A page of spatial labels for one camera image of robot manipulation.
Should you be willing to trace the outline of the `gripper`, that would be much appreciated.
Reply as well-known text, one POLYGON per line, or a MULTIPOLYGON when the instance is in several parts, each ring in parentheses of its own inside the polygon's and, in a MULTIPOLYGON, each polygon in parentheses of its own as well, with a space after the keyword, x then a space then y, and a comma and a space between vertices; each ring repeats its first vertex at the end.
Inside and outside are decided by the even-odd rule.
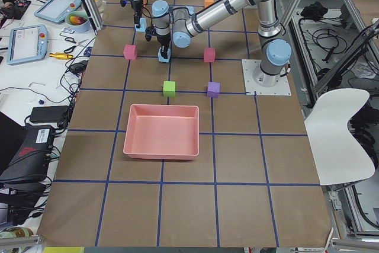
POLYGON ((171 31, 170 29, 159 29, 154 25, 148 26, 145 29, 145 39, 146 41, 151 41, 152 37, 157 37, 160 43, 160 56, 162 59, 168 59, 168 47, 171 42, 171 31))
POLYGON ((133 20, 136 27, 140 26, 140 13, 143 8, 143 0, 120 0, 122 7, 125 7, 127 3, 130 3, 132 9, 134 10, 133 20))

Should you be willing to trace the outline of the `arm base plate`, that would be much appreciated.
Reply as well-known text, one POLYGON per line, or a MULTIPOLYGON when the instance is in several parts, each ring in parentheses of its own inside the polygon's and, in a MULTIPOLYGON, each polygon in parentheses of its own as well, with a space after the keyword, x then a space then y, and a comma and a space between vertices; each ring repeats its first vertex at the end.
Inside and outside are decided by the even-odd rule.
POLYGON ((277 75, 261 70, 260 59, 242 59, 243 80, 247 95, 291 96, 285 67, 277 75))

